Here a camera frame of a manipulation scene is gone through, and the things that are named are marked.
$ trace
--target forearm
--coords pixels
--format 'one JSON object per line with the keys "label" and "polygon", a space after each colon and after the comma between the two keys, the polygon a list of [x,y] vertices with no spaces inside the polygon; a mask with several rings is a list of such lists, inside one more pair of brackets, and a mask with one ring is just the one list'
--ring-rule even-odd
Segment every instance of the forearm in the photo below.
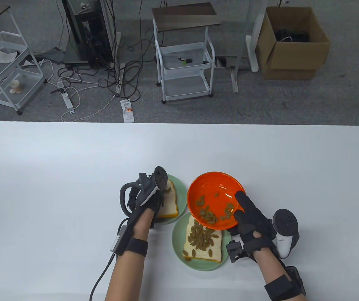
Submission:
{"label": "forearm", "polygon": [[[154,212],[146,209],[134,227],[134,238],[148,240]],[[137,301],[141,291],[145,257],[125,251],[118,257],[111,275],[105,301]]]}
{"label": "forearm", "polygon": [[[274,256],[273,252],[269,248],[262,248],[260,251],[254,251],[253,256],[262,271],[264,282],[266,284],[276,280],[282,275],[291,280],[284,267]],[[288,299],[289,301],[306,301],[304,295],[300,294],[296,297]]]}

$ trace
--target cardboard box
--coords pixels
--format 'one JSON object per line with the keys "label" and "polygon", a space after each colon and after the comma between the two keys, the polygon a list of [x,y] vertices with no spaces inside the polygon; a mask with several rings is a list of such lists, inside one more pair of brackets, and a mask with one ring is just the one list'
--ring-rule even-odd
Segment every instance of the cardboard box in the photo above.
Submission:
{"label": "cardboard box", "polygon": [[[277,42],[281,29],[306,31],[308,43]],[[277,7],[266,10],[257,43],[257,55],[265,79],[312,79],[326,61],[330,41],[311,7]]]}

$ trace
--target black computer tower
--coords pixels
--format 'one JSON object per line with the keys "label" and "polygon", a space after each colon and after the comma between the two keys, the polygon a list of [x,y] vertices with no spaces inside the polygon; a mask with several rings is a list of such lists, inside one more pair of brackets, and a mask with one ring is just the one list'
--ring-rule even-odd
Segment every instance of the black computer tower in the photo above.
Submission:
{"label": "black computer tower", "polygon": [[98,67],[111,62],[112,52],[100,0],[62,0],[62,3],[71,27],[64,63],[85,65],[88,62],[89,66]]}

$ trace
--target white bread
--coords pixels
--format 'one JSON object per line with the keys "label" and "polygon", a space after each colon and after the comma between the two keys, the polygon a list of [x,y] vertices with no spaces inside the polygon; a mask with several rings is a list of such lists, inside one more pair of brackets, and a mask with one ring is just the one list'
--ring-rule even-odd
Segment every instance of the white bread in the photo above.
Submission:
{"label": "white bread", "polygon": [[[189,217],[188,225],[186,227],[186,235],[185,235],[185,245],[184,245],[184,251],[188,253],[188,256],[185,256],[182,254],[185,258],[191,258],[193,259],[202,259],[207,261],[215,261],[220,263],[221,262],[221,230],[215,230],[212,234],[215,234],[218,236],[218,238],[211,238],[214,242],[214,246],[209,246],[206,248],[206,251],[202,251],[201,249],[195,250],[195,247],[191,245],[191,243],[188,241],[188,236],[191,234],[191,227],[194,225],[194,217],[191,215]],[[212,256],[209,256],[209,249],[212,251]],[[192,257],[192,250],[195,250],[195,257]]]}
{"label": "white bread", "polygon": [[163,191],[163,205],[157,215],[158,218],[174,218],[178,216],[177,196],[173,182],[167,181],[167,187]]}

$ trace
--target green object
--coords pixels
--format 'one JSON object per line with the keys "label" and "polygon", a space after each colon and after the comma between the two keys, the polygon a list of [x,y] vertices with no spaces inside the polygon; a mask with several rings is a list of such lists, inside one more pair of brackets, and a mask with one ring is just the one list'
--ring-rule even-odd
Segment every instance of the green object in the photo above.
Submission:
{"label": "green object", "polygon": [[178,222],[175,224],[172,234],[172,244],[174,248],[174,252],[177,255],[178,259],[187,265],[190,268],[198,271],[212,271],[222,265],[228,258],[228,253],[226,249],[226,245],[231,241],[231,235],[228,231],[223,230],[222,239],[221,239],[221,262],[214,261],[206,261],[201,259],[192,259],[191,261],[185,261],[185,258],[182,256],[182,250],[185,245],[185,235],[186,235],[186,227],[188,225],[189,217],[191,213],[188,212],[181,216]]}
{"label": "green object", "polygon": [[162,225],[171,224],[175,222],[177,219],[181,217],[181,214],[184,213],[186,208],[186,200],[188,195],[188,189],[186,189],[185,185],[182,184],[180,180],[172,175],[168,175],[168,179],[173,182],[175,188],[175,196],[177,197],[177,208],[178,208],[178,215],[174,218],[159,218],[156,222]]}

